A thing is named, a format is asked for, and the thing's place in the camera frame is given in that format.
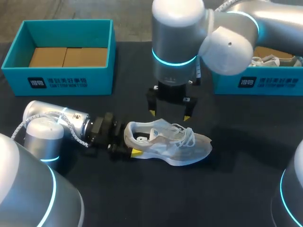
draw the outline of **shoe insole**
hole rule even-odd
[[[135,140],[137,140],[138,142],[147,143],[148,141],[150,141],[150,135],[148,133],[134,132],[133,135]]]

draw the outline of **robotic arm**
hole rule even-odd
[[[169,86],[194,77],[197,55],[219,74],[236,75],[256,45],[303,55],[303,7],[268,0],[228,0],[216,11],[202,0],[154,0],[154,75]]]

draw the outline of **teal box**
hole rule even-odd
[[[303,67],[248,67],[235,76],[212,76],[215,94],[303,96]]]
[[[29,68],[36,47],[107,48],[106,67]],[[112,20],[28,20],[1,69],[16,96],[110,95],[115,54]]]

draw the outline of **logo on box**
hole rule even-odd
[[[32,88],[46,88],[46,84],[42,77],[29,77],[27,79]]]
[[[255,86],[257,77],[241,77],[238,87],[252,88]]]

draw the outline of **black table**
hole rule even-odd
[[[7,47],[0,45],[0,59]],[[127,121],[153,121],[145,98],[156,84],[151,62],[150,42],[117,43],[111,96],[15,97],[0,74],[0,133],[13,133],[32,100],[90,115],[113,112]],[[199,101],[190,120],[182,121],[183,107],[166,103],[158,103],[157,117],[213,140],[211,155],[199,163],[113,162],[106,152],[94,159],[80,155],[79,146],[72,151],[76,159],[63,175],[83,196],[85,227],[273,226],[270,199],[302,139],[303,99],[215,96],[205,69],[202,85],[192,93]]]

